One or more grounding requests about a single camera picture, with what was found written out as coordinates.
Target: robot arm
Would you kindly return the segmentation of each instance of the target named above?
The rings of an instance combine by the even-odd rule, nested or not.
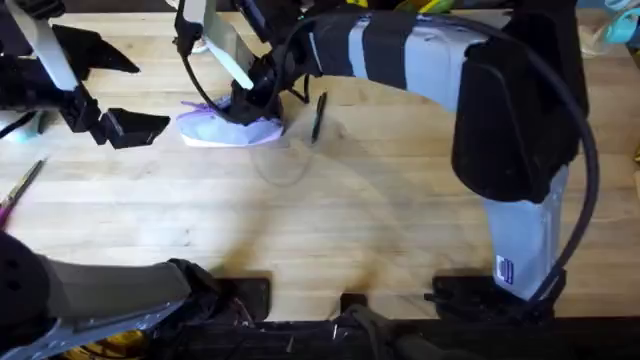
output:
[[[198,2],[183,0],[181,7],[192,1]],[[379,3],[388,8],[388,1]],[[556,261],[567,166],[581,137],[585,147],[590,144],[586,153],[595,154],[588,125],[586,131],[578,126],[586,124],[588,101],[574,2],[520,1],[510,16],[483,20],[499,30],[456,17],[339,2],[306,12],[287,0],[237,0],[236,5],[272,50],[244,74],[253,87],[240,85],[241,77],[232,72],[237,81],[224,111],[228,121],[247,124],[265,113],[278,117],[278,93],[305,74],[366,78],[455,111],[452,166],[485,200],[493,278],[436,277],[434,294],[426,298],[436,302],[441,315],[468,320],[517,313],[518,321],[538,322],[552,316],[564,286],[562,267],[584,232],[597,191],[597,159],[590,157],[588,201]],[[189,37],[181,33],[184,25],[178,26],[185,22],[179,10],[179,51],[213,26],[204,19]],[[555,84],[541,66],[557,74]]]
[[[98,102],[80,80],[90,68],[127,72],[139,69],[100,35],[64,26],[51,27],[50,17],[64,12],[58,0],[3,0],[0,47],[0,116],[57,109],[73,132],[90,132],[96,143],[107,140],[114,148],[150,145],[169,122],[166,116],[108,109],[101,115]],[[33,51],[37,59],[25,58]]]

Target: wooden table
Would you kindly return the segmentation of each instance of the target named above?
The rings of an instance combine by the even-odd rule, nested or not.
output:
[[[237,15],[225,15],[257,52],[266,50]],[[99,31],[142,72],[94,71],[102,109],[176,114],[199,101],[174,46],[172,14],[67,15]],[[211,96],[230,77],[213,56],[192,62]],[[640,72],[627,56],[586,62],[590,121],[602,186],[594,220],[569,266],[563,316],[640,314],[640,204],[632,154],[640,142]],[[329,89],[326,126],[310,148],[315,104],[283,95],[296,120],[288,142],[263,149],[186,147],[175,123],[147,148],[97,147],[57,121],[26,145],[0,142],[0,193],[48,156],[9,232],[37,252],[84,264],[142,265],[179,257],[216,274],[267,274],[272,320],[326,319],[343,291],[372,295],[394,318],[432,317],[422,300],[435,271],[489,269],[492,251],[480,199],[450,166],[454,115],[409,93],[357,79],[312,80]],[[563,236],[584,188],[571,166]]]

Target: wire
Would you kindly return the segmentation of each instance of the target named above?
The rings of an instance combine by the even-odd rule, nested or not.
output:
[[[18,120],[5,126],[2,130],[0,130],[0,139],[9,135],[12,131],[26,125],[29,121],[31,121],[31,119],[33,119],[35,114],[36,114],[35,111],[29,111],[28,113],[25,113],[22,116],[20,116]]]
[[[309,104],[311,101],[311,97],[309,96],[309,74],[304,76],[304,96],[297,92],[295,89],[291,88],[288,91],[295,97],[298,98],[302,103]]]
[[[269,98],[267,105],[265,106],[265,109],[270,109],[271,106],[273,106],[273,103],[276,101],[278,94],[282,90],[286,58],[289,53],[289,48],[291,47],[291,42],[295,35],[305,26],[318,21],[318,19],[328,17],[334,19],[338,17],[352,18],[352,16],[352,14],[318,15],[299,21],[291,29],[291,32],[284,42],[284,51],[282,57],[279,59],[279,63],[277,66],[275,87],[273,92],[271,93],[271,97]],[[527,44],[523,43],[520,40],[517,40],[516,38],[510,36],[500,29],[472,19],[445,14],[422,15],[420,16],[420,19],[434,24],[462,27],[467,30],[475,31],[490,37],[495,37],[522,46],[525,49],[527,57],[531,61],[531,64],[536,68],[540,75],[542,75],[546,79],[546,81],[554,89],[558,97],[567,106],[567,109],[569,110],[569,113],[573,118],[573,121],[582,139],[582,147],[584,148],[584,161],[586,164],[587,174],[582,210],[580,211],[580,215],[578,216],[576,224],[571,232],[571,235],[569,236],[569,240],[565,244],[565,247],[560,253],[560,256],[558,256],[555,263],[549,270],[549,273],[542,281],[538,289],[528,300],[526,300],[526,303],[521,308],[520,315],[524,315],[533,307],[535,307],[536,302],[546,294],[546,292],[553,285],[556,279],[562,274],[564,267],[569,262],[569,259],[580,245],[582,237],[584,236],[589,222],[591,221],[591,217],[593,216],[593,211],[595,209],[595,204],[598,198],[598,187],[600,182],[598,151],[593,132],[591,130],[591,127],[589,126],[589,123],[587,122],[585,115],[582,112],[582,109],[580,108],[580,105],[578,105],[576,99],[573,97],[573,94],[569,90],[567,84],[560,78],[560,76],[558,76],[558,74],[556,74],[553,68],[551,68],[551,66],[549,66],[549,64],[547,64],[547,62],[542,59],[540,55],[538,55],[535,51],[533,51]]]
[[[222,112],[222,110],[213,102],[213,100],[211,100],[211,98],[207,95],[207,93],[204,92],[204,89],[202,89],[202,86],[200,86],[200,83],[198,82],[196,75],[193,73],[193,68],[189,63],[188,57],[180,56],[180,59],[182,59],[182,64],[184,64],[184,69],[187,70],[187,75],[189,75],[189,79],[191,80],[191,83],[193,83],[193,86],[198,91],[198,94],[200,94],[200,97],[204,99],[204,101],[212,110],[218,113],[218,115],[221,115],[224,117],[224,113]]]
[[[240,347],[242,346],[242,344],[244,344],[245,341],[247,341],[246,337],[240,339],[240,341],[238,341],[238,343],[231,348],[227,356],[224,357],[224,360],[231,360],[231,358],[238,352],[238,350],[240,350]]]

